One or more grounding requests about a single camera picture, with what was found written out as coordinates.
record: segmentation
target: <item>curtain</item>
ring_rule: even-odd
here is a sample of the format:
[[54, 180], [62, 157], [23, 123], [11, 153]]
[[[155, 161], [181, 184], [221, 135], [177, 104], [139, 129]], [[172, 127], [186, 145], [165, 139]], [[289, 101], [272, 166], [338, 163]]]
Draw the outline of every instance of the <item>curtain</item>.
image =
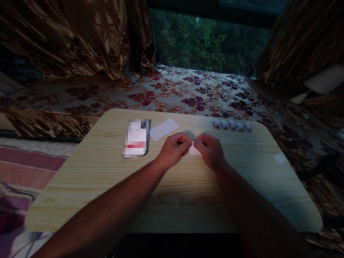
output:
[[298, 94], [306, 79], [343, 60], [343, 0], [288, 0], [255, 72], [266, 85]]
[[6, 0], [0, 41], [46, 80], [105, 72], [126, 80], [155, 72], [146, 1]]

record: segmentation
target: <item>foliage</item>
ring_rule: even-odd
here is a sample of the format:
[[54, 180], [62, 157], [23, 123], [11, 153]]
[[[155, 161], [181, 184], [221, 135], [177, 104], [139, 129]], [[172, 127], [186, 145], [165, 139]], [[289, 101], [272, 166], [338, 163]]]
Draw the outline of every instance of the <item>foliage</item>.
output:
[[157, 61], [169, 66], [246, 74], [268, 30], [150, 10]]

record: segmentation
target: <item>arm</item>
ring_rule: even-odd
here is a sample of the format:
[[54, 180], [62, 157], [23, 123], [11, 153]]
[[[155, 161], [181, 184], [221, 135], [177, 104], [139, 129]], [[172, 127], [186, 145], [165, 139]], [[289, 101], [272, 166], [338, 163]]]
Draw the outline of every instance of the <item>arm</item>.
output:
[[168, 137], [155, 160], [87, 204], [33, 257], [105, 257], [166, 171], [187, 154], [191, 145], [184, 133]]
[[194, 146], [218, 178], [240, 233], [258, 257], [315, 257], [287, 219], [227, 163], [217, 138], [202, 134]]

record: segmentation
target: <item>small paper piece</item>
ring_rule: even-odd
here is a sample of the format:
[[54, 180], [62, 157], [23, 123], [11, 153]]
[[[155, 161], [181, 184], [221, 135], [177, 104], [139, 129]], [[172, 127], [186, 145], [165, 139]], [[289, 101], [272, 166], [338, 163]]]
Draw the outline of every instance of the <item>small paper piece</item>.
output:
[[246, 122], [246, 123], [245, 123], [245, 127], [246, 127], [246, 131], [252, 131], [251, 123]]
[[189, 149], [191, 155], [199, 155], [202, 156], [202, 154], [198, 151], [198, 149], [195, 148], [194, 142], [192, 142], [192, 146]]
[[223, 129], [229, 129], [229, 124], [227, 123], [226, 120], [222, 120], [222, 121], [221, 121], [221, 124], [222, 124], [222, 128], [223, 128]]
[[236, 127], [237, 127], [236, 129], [239, 130], [239, 131], [243, 131], [244, 130], [244, 125], [242, 123], [240, 123], [240, 122], [238, 122], [236, 124]]
[[231, 130], [236, 129], [236, 127], [237, 127], [237, 125], [235, 124], [235, 122], [233, 120], [229, 121], [229, 125], [230, 125]]
[[215, 119], [214, 120], [214, 127], [215, 128], [221, 128], [221, 122], [219, 119]]
[[285, 162], [288, 162], [286, 156], [284, 156], [283, 152], [279, 153], [279, 154], [276, 154], [275, 156], [273, 156], [275, 158], [275, 160], [279, 163], [279, 164], [282, 164], [282, 163], [285, 163]]
[[167, 119], [162, 124], [158, 125], [151, 129], [149, 134], [153, 138], [154, 141], [157, 141], [164, 137], [166, 134], [173, 132], [174, 130], [178, 129], [179, 125], [171, 118]]

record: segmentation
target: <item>white tape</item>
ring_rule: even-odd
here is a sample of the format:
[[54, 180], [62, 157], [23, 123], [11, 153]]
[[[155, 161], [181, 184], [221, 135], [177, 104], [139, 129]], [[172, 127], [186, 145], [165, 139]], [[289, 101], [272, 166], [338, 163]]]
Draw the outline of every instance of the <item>white tape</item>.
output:
[[273, 156], [275, 158], [275, 160], [279, 163], [279, 164], [282, 164], [282, 163], [285, 163], [285, 162], [288, 162], [286, 156], [284, 156], [283, 152]]

